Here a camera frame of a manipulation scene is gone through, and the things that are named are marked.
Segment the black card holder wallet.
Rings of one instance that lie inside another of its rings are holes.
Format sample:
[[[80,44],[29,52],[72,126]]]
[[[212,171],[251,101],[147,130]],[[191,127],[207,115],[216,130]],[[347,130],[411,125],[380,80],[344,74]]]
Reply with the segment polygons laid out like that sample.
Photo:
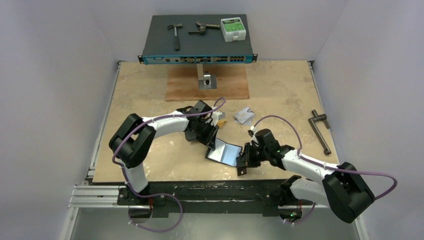
[[[239,157],[242,149],[242,146],[230,144],[216,138],[215,150],[208,149],[206,151],[205,158],[207,160],[235,167],[237,165],[237,157]]]

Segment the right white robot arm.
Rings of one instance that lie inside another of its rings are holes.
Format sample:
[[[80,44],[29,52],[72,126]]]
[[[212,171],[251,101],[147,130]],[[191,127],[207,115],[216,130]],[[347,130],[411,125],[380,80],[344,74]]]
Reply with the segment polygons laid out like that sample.
[[[352,223],[377,199],[351,163],[327,165],[315,158],[307,161],[294,147],[279,144],[269,129],[250,130],[249,135],[251,141],[236,156],[239,176],[265,161],[294,173],[280,185],[279,206],[308,200],[329,207],[340,220]]]

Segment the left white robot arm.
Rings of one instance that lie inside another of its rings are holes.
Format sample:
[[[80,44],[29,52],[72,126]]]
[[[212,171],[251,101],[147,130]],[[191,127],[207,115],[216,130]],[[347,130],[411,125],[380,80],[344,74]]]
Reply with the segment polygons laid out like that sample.
[[[215,150],[218,121],[222,115],[219,107],[209,106],[202,100],[193,106],[178,108],[160,116],[128,115],[108,146],[113,152],[112,162],[119,165],[125,184],[130,189],[130,199],[138,205],[149,199],[149,183],[143,162],[155,139],[182,132],[187,141],[197,141]]]

